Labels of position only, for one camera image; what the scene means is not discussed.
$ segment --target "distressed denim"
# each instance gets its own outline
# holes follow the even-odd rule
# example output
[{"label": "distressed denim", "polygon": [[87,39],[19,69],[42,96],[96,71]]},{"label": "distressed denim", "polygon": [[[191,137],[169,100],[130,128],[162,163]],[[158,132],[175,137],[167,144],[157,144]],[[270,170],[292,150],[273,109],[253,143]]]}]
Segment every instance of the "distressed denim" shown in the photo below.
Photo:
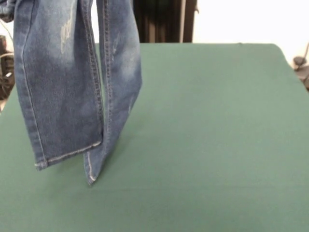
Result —
[{"label": "distressed denim", "polygon": [[15,81],[35,166],[83,154],[89,184],[112,153],[142,83],[130,0],[97,0],[99,54],[91,6],[92,0],[0,0],[0,17],[14,19]]}]

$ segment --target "faded denim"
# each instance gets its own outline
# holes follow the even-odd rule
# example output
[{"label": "faded denim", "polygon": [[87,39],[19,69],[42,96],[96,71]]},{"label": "faded denim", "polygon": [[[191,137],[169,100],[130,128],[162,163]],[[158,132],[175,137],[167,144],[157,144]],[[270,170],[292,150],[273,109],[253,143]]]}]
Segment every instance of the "faded denim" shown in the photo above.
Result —
[{"label": "faded denim", "polygon": [[35,166],[83,154],[92,184],[141,87],[130,0],[97,0],[100,54],[92,0],[0,0],[0,6],[3,19],[14,18],[15,81]]}]

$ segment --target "denim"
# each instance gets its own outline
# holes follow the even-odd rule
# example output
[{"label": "denim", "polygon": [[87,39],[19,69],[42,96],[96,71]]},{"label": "denim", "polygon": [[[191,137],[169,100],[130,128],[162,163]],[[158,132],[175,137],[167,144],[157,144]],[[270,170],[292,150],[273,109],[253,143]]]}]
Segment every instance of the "denim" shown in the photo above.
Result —
[{"label": "denim", "polygon": [[99,54],[91,6],[0,0],[0,16],[14,19],[15,82],[35,166],[83,154],[89,184],[113,152],[142,83],[130,0],[97,0]]}]

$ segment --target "black object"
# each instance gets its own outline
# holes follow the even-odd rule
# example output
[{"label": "black object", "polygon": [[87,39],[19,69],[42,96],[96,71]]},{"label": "black object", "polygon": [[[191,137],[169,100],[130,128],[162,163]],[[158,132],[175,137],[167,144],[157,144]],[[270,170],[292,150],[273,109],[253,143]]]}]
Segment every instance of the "black object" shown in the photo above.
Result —
[{"label": "black object", "polygon": [[[7,53],[5,36],[0,35],[0,56]],[[0,58],[0,100],[7,99],[14,87],[14,57],[12,55]]]},{"label": "black object", "polygon": [[307,63],[306,56],[308,54],[308,49],[309,49],[309,43],[307,44],[305,55],[303,57],[295,57],[293,59],[294,64],[296,65],[296,71],[298,71],[299,68],[301,68],[302,66],[304,66]]},{"label": "black object", "polygon": [[142,43],[179,43],[181,18],[183,41],[192,42],[197,0],[186,0],[182,15],[181,0],[134,0],[133,8]]}]

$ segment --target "table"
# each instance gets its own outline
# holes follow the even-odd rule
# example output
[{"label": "table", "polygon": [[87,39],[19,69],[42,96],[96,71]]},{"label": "table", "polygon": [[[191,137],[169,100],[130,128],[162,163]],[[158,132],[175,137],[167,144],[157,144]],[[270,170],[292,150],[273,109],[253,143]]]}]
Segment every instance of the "table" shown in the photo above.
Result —
[{"label": "table", "polygon": [[308,232],[309,97],[272,44],[143,44],[144,85],[94,186],[41,172],[13,90],[1,232]]}]

